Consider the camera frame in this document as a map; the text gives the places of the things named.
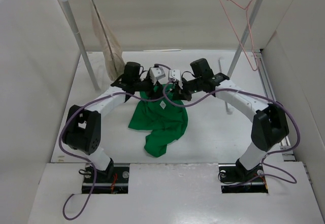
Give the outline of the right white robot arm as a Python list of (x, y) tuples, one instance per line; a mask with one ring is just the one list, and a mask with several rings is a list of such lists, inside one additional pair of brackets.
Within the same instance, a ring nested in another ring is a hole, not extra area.
[(203, 91), (230, 104), (252, 122), (251, 143), (235, 166), (237, 180), (247, 181), (273, 146), (288, 135), (285, 112), (275, 102), (249, 96), (227, 75), (213, 73), (204, 58), (191, 62), (190, 66), (192, 80), (184, 79), (179, 70), (169, 71), (169, 81), (175, 85), (174, 100), (190, 101), (192, 94)]

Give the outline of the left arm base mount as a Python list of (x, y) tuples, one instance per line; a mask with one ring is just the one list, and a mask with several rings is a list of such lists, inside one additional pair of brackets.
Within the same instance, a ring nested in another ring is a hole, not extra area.
[[(117, 164), (114, 166), (110, 178), (97, 171), (93, 194), (127, 194), (129, 182), (129, 164)], [(94, 180), (94, 170), (89, 164), (78, 171), (83, 176), (81, 191), (83, 194), (90, 193)]]

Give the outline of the pink wire hanger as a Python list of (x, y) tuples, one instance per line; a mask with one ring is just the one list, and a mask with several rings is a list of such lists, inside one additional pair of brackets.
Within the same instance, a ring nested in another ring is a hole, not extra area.
[[(255, 72), (258, 70), (257, 56), (252, 35), (252, 26), (257, 16), (257, 12), (263, 0), (249, 0), (245, 4), (240, 4), (238, 0), (219, 0), (226, 15), (227, 21), (238, 41), (238, 47), (229, 68), (229, 76), (235, 70), (240, 56), (243, 54), (250, 68)], [(229, 10), (237, 8), (241, 14), (239, 20), (235, 20), (234, 14), (229, 14)]]

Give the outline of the green t shirt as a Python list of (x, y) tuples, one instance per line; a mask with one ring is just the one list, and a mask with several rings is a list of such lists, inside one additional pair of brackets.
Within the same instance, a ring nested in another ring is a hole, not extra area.
[(156, 102), (139, 101), (128, 128), (150, 131), (145, 137), (145, 151), (152, 157), (160, 157), (167, 146), (179, 140), (188, 125), (187, 111), (170, 104), (165, 98)]

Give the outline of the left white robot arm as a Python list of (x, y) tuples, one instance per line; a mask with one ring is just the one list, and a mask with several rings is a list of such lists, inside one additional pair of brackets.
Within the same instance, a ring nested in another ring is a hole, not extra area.
[(141, 79), (140, 68), (137, 62), (127, 62), (122, 74), (97, 99), (85, 106), (71, 106), (59, 136), (60, 144), (84, 154), (78, 158), (91, 163), (90, 172), (104, 182), (113, 177), (114, 162), (100, 147), (102, 119), (137, 91), (146, 92), (153, 99), (155, 86), (165, 77), (163, 69), (155, 65)]

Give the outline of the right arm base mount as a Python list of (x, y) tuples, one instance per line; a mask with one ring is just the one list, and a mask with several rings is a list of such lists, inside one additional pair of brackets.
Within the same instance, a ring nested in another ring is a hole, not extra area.
[(219, 164), (218, 169), (223, 194), (268, 193), (264, 170), (260, 164), (244, 175), (241, 175), (235, 164)]

